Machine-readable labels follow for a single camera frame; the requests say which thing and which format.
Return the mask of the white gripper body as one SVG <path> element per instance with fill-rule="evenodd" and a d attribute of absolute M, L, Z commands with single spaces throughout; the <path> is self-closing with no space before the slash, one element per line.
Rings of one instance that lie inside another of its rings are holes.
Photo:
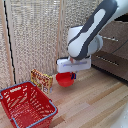
<path fill-rule="evenodd" d="M 75 72 L 89 69 L 91 67 L 91 57 L 82 60 L 70 61 L 70 57 L 59 58 L 57 61 L 57 71 L 59 73 Z"/>

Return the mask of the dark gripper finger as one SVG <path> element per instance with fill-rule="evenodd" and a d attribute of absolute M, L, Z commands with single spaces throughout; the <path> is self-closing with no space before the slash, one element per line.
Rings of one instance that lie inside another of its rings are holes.
<path fill-rule="evenodd" d="M 72 79 L 72 80 L 73 80 L 73 79 L 76 79 L 76 73 L 74 73 L 74 72 L 71 73 L 71 79 Z"/>

